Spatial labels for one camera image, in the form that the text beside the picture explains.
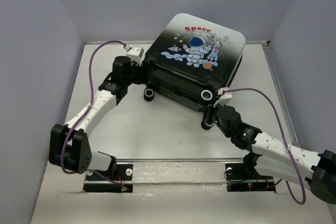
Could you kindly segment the space astronaut kids suitcase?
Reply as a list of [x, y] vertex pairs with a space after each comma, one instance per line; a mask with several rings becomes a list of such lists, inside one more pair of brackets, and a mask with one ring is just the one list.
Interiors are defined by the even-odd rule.
[[245, 36], [233, 29], [180, 13], [175, 15], [145, 53], [152, 69], [144, 100], [165, 96], [203, 115], [201, 127], [213, 117], [224, 88], [232, 83], [243, 57]]

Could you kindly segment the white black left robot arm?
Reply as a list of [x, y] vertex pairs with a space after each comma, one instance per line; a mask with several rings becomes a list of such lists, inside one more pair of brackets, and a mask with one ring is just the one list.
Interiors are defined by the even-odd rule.
[[146, 63], [137, 65], [127, 56], [118, 56], [91, 101], [64, 125], [51, 129], [49, 162], [59, 166], [67, 174], [83, 174], [98, 171], [104, 179], [116, 174], [115, 157], [92, 151], [89, 137], [104, 118], [126, 96], [132, 84], [144, 84], [149, 69]]

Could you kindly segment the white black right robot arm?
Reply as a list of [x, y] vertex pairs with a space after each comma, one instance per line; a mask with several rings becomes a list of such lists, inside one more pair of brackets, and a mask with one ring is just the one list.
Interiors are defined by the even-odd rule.
[[335, 153], [304, 150], [280, 141], [261, 129], [244, 123], [232, 106], [212, 110], [210, 118], [231, 143], [249, 152], [241, 171], [248, 178], [266, 173], [287, 184], [307, 189], [318, 199], [335, 204]]

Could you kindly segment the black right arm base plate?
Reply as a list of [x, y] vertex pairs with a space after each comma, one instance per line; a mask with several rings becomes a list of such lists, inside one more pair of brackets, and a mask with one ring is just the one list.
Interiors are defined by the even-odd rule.
[[249, 153], [240, 163], [227, 163], [224, 178], [228, 192], [273, 191], [276, 192], [273, 177], [260, 175], [255, 167], [259, 155]]

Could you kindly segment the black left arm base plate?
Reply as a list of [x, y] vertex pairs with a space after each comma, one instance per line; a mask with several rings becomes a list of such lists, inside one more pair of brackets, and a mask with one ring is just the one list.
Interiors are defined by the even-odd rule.
[[87, 172], [83, 184], [86, 193], [132, 193], [133, 164], [117, 163], [115, 171]]

